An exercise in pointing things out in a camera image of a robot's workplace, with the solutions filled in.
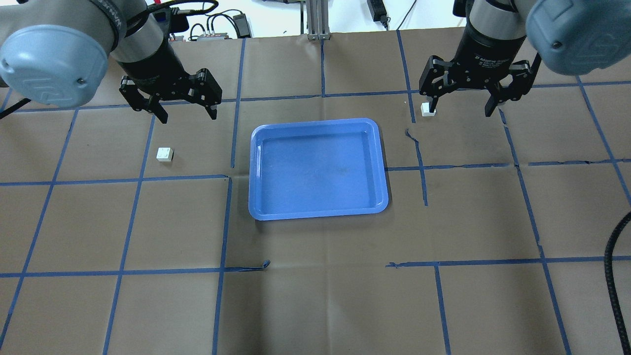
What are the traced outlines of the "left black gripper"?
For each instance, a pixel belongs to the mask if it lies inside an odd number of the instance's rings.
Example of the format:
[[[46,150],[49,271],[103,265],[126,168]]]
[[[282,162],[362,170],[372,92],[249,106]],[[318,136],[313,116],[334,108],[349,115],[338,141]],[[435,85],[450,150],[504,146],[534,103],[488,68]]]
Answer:
[[[146,111],[167,124],[169,115],[160,101],[185,100],[204,106],[211,120],[217,119],[217,106],[222,101],[220,85],[207,68],[187,72],[171,46],[161,45],[138,62],[118,64],[126,74],[119,92],[133,110]]]

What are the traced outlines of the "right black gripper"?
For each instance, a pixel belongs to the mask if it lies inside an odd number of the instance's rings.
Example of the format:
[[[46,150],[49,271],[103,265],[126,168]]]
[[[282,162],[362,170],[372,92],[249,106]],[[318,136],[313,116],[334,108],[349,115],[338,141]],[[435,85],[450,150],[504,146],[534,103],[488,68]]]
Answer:
[[[438,105],[442,95],[459,89],[486,89],[490,117],[497,106],[518,101],[529,93],[538,73],[538,61],[515,61],[526,36],[512,39],[489,37],[468,23],[456,54],[450,61],[430,56],[419,79],[419,93]]]

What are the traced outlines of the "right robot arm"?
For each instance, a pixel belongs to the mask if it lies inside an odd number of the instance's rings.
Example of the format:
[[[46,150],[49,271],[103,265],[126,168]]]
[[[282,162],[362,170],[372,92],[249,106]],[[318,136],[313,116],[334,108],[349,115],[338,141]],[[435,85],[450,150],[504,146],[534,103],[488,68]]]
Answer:
[[[451,92],[487,90],[489,117],[527,95],[542,64],[577,76],[630,54],[628,0],[455,0],[453,14],[467,23],[450,61],[428,58],[419,79],[423,115]]]

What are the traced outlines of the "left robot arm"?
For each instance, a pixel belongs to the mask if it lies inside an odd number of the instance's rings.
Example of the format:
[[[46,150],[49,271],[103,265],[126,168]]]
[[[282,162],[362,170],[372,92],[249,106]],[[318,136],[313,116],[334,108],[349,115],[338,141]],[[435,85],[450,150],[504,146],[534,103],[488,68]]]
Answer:
[[[222,89],[210,70],[188,73],[169,43],[172,16],[207,14],[218,7],[173,12],[180,0],[20,0],[1,7],[1,85],[27,103],[77,108],[93,99],[109,58],[125,75],[119,92],[135,111],[167,123],[162,101],[183,100],[205,108],[212,120]]]

